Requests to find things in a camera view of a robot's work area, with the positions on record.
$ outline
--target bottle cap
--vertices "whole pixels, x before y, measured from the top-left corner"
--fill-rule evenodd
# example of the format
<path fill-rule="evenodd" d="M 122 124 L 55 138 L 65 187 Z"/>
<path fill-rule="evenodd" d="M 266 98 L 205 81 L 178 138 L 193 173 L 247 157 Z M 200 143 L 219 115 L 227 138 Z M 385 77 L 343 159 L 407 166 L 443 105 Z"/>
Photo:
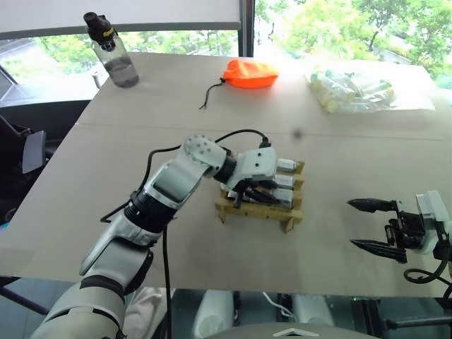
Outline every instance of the bottle cap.
<path fill-rule="evenodd" d="M 105 16 L 98 16 L 94 12 L 88 12 L 83 16 L 83 19 L 88 25 L 88 34 L 94 41 L 109 41 L 116 34 L 116 31 Z"/>

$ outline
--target white table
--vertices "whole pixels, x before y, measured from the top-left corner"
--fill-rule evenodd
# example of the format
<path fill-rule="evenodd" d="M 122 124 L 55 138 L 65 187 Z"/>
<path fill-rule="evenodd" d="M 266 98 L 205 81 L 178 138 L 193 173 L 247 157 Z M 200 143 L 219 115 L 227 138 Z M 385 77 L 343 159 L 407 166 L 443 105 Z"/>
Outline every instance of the white table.
<path fill-rule="evenodd" d="M 205 180 L 170 224 L 174 287 L 442 295 L 441 283 L 403 279 L 406 268 L 434 270 L 438 261 L 431 256 L 408 252 L 409 264 L 400 265 L 352 245 L 349 239 L 384 241 L 383 226 L 393 216 L 361 213 L 346 204 L 351 198 L 399 198 L 415 212 L 415 194 L 437 189 L 451 208 L 451 111 L 425 71 L 382 65 L 420 80 L 436 111 L 327 115 L 302 72 L 294 71 L 283 71 L 267 91 L 216 88 L 207 110 L 198 111 L 228 59 L 152 54 L 133 59 L 141 82 L 122 90 L 107 81 L 0 233 L 0 274 L 76 281 L 81 260 L 105 228 L 99 217 L 138 186 L 150 150 L 194 133 L 216 138 L 250 127 L 268 134 L 280 157 L 306 162 L 304 220 L 289 234 L 271 220 L 230 216 L 223 225 L 212 203 L 218 183 Z M 296 141 L 291 133 L 298 126 L 304 137 Z M 224 145 L 241 151 L 258 142 L 243 135 Z M 171 156 L 157 155 L 153 169 Z M 145 284 L 162 286 L 161 242 L 154 252 Z"/>

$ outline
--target plastic bag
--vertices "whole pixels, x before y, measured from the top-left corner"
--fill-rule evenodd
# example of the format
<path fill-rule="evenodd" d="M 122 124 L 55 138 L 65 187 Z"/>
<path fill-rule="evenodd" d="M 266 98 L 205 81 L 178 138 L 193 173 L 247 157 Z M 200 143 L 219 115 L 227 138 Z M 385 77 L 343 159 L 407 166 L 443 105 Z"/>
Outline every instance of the plastic bag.
<path fill-rule="evenodd" d="M 321 106 L 334 114 L 366 113 L 389 109 L 434 109 L 419 94 L 399 93 L 393 84 L 369 73 L 326 69 L 310 73 L 308 81 Z"/>

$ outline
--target wooden rack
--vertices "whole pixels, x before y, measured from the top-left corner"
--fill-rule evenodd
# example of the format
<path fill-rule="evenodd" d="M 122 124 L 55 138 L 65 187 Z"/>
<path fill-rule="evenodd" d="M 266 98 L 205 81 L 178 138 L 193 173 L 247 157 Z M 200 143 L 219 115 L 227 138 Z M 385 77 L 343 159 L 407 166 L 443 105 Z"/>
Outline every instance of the wooden rack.
<path fill-rule="evenodd" d="M 234 208 L 233 201 L 227 198 L 227 191 L 220 189 L 221 196 L 216 199 L 215 207 L 222 223 L 226 222 L 228 214 L 244 215 L 246 217 L 279 220 L 284 233 L 293 230 L 294 224 L 302 221 L 302 172 L 304 162 L 299 161 L 294 173 L 278 172 L 278 174 L 290 175 L 295 179 L 294 197 L 292 209 L 260 205 L 258 203 L 243 202 L 241 208 Z"/>

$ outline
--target window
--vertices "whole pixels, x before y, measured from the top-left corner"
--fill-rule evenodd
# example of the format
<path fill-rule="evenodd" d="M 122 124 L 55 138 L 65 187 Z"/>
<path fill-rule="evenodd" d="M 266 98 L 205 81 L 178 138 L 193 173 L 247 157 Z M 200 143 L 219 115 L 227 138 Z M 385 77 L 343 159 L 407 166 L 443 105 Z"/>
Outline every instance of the window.
<path fill-rule="evenodd" d="M 237 56 L 237 31 L 119 33 L 130 52 Z M 0 40 L 0 65 L 19 84 L 90 81 L 103 71 L 86 34 Z"/>
<path fill-rule="evenodd" d="M 256 0 L 254 56 L 426 68 L 452 89 L 451 0 Z"/>

